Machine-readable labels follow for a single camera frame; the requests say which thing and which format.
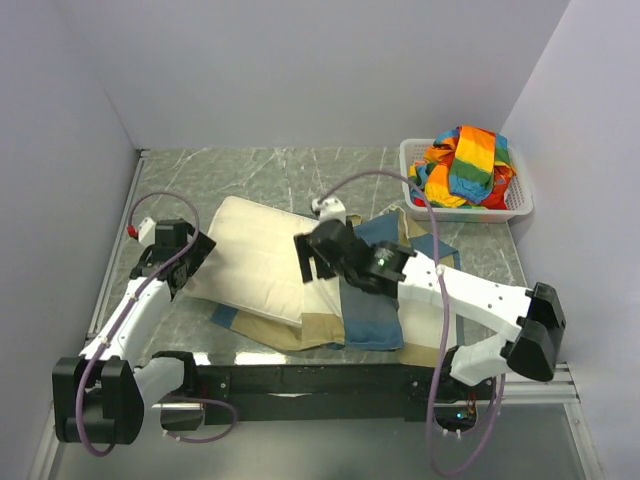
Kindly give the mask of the blue beige white pillowcase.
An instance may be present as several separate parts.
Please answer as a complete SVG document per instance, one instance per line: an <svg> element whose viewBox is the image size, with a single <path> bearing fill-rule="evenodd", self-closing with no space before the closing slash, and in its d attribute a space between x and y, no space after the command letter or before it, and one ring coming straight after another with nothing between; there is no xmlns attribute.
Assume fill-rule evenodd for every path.
<svg viewBox="0 0 640 480"><path fill-rule="evenodd" d="M214 324L285 352L316 347L394 352L402 364L435 365L443 312L432 305L401 307L385 296L364 293L341 278L342 316L306 317L300 328L217 303Z"/></svg>

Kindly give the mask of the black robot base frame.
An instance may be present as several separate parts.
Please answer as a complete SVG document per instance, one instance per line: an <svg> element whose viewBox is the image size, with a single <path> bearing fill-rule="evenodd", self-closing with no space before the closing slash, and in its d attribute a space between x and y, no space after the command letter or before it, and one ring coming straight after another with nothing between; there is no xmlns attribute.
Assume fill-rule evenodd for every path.
<svg viewBox="0 0 640 480"><path fill-rule="evenodd" d="M204 405L201 398L230 404L245 422L421 421L434 372L402 364L199 366L196 391L163 405L161 425L177 432L230 423L230 411Z"/></svg>

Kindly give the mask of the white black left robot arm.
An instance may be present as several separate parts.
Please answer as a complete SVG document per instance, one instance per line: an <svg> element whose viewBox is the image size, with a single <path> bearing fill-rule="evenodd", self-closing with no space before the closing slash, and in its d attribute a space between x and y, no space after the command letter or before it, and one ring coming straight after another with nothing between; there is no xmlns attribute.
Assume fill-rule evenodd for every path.
<svg viewBox="0 0 640 480"><path fill-rule="evenodd" d="M53 368L56 437L63 443L129 445L145 412L164 397L201 390L190 352L162 351L138 366L152 331L216 243L184 219L145 219L129 233L144 245L125 294L96 337Z"/></svg>

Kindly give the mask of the cream white pillow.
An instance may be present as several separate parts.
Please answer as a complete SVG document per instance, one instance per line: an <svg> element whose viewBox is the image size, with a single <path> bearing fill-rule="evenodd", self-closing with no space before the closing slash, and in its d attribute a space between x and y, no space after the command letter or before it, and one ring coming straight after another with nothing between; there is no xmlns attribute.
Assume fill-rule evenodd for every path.
<svg viewBox="0 0 640 480"><path fill-rule="evenodd" d="M235 196L217 209L208 236L216 242L184 288L214 301L300 328L306 317L340 318L336 278L302 281L294 236L318 221Z"/></svg>

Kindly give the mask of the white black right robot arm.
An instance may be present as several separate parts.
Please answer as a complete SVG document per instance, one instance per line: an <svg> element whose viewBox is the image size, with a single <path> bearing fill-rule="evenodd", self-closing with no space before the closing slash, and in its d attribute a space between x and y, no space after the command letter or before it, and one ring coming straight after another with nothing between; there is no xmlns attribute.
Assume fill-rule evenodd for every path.
<svg viewBox="0 0 640 480"><path fill-rule="evenodd" d="M438 378L447 397L460 399L481 381L508 372L538 382L554 378L566 318L552 286L495 283L436 264L408 246L369 245L339 220L320 223L295 236L294 243L305 283L340 276L400 306L446 307L493 331L487 340L446 354Z"/></svg>

